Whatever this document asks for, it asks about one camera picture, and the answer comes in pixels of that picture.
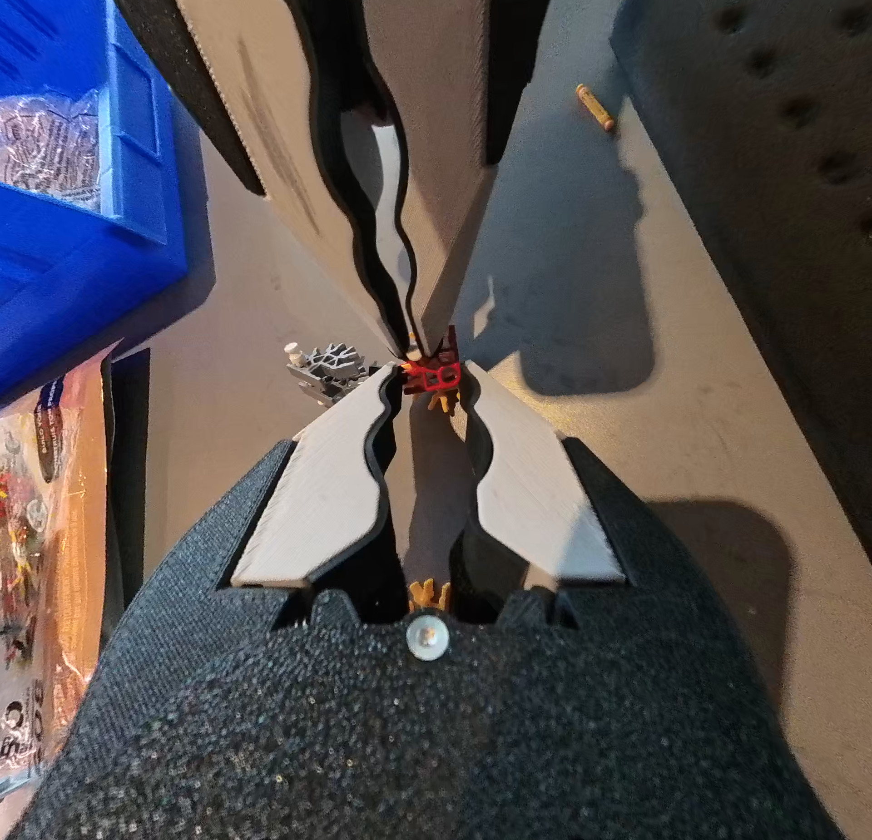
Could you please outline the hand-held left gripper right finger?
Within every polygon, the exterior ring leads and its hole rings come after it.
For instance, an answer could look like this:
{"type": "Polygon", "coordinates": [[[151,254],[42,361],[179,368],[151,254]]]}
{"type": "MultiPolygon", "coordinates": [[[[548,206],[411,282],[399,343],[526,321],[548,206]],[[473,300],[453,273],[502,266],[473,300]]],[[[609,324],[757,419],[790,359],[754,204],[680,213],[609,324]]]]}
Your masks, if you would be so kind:
{"type": "Polygon", "coordinates": [[[463,607],[516,591],[627,584],[561,436],[473,361],[463,366],[473,476],[463,530],[463,607]]]}

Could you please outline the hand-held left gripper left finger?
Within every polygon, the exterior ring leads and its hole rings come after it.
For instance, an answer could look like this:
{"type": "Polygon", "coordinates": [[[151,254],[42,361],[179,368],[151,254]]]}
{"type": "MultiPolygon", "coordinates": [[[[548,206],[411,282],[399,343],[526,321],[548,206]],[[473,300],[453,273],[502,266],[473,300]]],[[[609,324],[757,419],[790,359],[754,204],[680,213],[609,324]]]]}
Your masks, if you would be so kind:
{"type": "Polygon", "coordinates": [[[400,367],[388,362],[294,436],[233,587],[313,584],[382,532],[399,410],[400,367]]]}

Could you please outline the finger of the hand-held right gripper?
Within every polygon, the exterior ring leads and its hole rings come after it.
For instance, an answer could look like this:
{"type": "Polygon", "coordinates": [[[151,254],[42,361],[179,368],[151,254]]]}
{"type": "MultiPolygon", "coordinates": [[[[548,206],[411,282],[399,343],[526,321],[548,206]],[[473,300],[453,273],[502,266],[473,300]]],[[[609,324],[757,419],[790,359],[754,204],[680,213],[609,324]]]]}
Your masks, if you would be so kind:
{"type": "Polygon", "coordinates": [[[377,71],[398,111],[408,177],[408,306],[420,349],[452,322],[493,189],[486,161],[491,0],[362,0],[377,71]]]}
{"type": "Polygon", "coordinates": [[[348,87],[301,0],[175,0],[268,202],[393,352],[409,342],[376,208],[343,147],[348,87]]]}

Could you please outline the grey toy connector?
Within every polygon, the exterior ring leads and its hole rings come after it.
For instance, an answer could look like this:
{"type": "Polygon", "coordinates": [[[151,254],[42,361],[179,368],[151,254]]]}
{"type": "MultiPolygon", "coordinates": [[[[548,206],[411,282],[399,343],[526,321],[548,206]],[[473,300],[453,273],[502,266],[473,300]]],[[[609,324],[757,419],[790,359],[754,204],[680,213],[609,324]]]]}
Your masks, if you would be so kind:
{"type": "Polygon", "coordinates": [[[287,370],[299,389],[324,409],[339,403],[358,388],[379,366],[368,363],[354,346],[332,343],[324,350],[317,347],[308,357],[305,368],[296,368],[287,361],[287,370]]]}

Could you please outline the yellow toy connector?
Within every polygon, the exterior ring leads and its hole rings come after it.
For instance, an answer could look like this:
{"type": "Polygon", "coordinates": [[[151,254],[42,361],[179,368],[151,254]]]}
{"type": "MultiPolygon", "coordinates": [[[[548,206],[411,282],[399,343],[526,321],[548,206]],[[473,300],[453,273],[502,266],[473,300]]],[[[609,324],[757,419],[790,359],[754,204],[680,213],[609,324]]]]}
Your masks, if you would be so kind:
{"type": "Polygon", "coordinates": [[[452,584],[443,583],[437,587],[435,580],[429,578],[423,582],[413,581],[408,584],[408,612],[419,610],[437,610],[448,613],[452,607],[452,584]]]}

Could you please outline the red toy connector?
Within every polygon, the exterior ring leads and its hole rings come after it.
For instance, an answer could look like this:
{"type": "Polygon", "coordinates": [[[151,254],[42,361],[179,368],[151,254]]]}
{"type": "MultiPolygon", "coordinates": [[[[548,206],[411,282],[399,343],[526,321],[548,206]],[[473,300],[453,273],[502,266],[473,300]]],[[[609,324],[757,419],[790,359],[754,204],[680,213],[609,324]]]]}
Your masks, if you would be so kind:
{"type": "Polygon", "coordinates": [[[401,364],[401,369],[404,395],[442,393],[459,388],[461,358],[455,326],[448,327],[433,355],[416,361],[407,361],[401,364]]]}

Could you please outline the clear bag of parts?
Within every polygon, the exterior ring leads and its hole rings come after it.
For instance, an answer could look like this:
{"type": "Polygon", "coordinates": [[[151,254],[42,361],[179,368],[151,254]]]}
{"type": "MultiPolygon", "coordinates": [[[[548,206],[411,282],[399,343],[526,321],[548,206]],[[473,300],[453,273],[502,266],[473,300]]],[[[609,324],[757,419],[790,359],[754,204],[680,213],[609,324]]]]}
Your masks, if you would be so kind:
{"type": "Polygon", "coordinates": [[[100,212],[99,93],[3,97],[1,181],[100,212]]]}

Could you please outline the short orange toy rod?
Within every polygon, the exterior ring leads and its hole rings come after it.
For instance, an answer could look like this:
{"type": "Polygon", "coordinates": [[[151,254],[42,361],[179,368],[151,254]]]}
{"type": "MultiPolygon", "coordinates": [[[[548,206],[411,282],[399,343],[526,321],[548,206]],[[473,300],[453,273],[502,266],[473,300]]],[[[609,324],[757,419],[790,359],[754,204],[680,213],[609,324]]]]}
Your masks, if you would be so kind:
{"type": "Polygon", "coordinates": [[[587,85],[580,83],[576,87],[575,94],[579,103],[594,117],[601,128],[607,133],[612,133],[616,128],[615,118],[599,101],[591,89],[587,85]]]}

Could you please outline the dark flat folder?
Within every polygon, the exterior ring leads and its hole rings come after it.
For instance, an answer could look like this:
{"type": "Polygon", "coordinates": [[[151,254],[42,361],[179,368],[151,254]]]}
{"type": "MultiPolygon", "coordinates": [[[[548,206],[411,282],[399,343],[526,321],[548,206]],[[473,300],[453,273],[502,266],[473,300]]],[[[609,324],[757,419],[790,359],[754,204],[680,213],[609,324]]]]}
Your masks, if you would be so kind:
{"type": "Polygon", "coordinates": [[[119,618],[144,580],[151,349],[103,370],[107,440],[104,614],[119,618]]]}

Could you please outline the blue plastic bin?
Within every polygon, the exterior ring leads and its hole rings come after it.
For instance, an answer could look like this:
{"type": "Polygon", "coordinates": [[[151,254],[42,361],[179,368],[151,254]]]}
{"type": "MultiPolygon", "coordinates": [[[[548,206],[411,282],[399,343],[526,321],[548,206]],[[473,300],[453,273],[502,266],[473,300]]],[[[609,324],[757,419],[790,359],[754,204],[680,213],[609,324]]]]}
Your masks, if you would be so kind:
{"type": "Polygon", "coordinates": [[[172,97],[113,0],[1,0],[1,96],[99,93],[101,211],[1,183],[2,394],[188,272],[172,97]]]}

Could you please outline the orange toy package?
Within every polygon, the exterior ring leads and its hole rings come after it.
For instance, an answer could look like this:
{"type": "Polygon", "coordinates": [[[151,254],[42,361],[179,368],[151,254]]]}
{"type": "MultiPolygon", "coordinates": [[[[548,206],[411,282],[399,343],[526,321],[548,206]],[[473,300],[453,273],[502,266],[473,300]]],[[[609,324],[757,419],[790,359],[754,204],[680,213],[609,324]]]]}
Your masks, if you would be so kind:
{"type": "Polygon", "coordinates": [[[2,798],[41,778],[99,660],[114,349],[2,408],[2,798]]]}

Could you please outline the black dimpled pad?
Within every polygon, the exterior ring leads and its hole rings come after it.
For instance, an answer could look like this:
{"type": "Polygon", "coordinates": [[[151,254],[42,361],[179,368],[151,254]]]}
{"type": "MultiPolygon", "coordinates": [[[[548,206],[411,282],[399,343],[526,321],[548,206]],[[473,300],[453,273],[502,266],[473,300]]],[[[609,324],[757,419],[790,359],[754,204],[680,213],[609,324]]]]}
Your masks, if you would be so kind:
{"type": "Polygon", "coordinates": [[[621,0],[629,96],[870,548],[871,0],[621,0]]]}

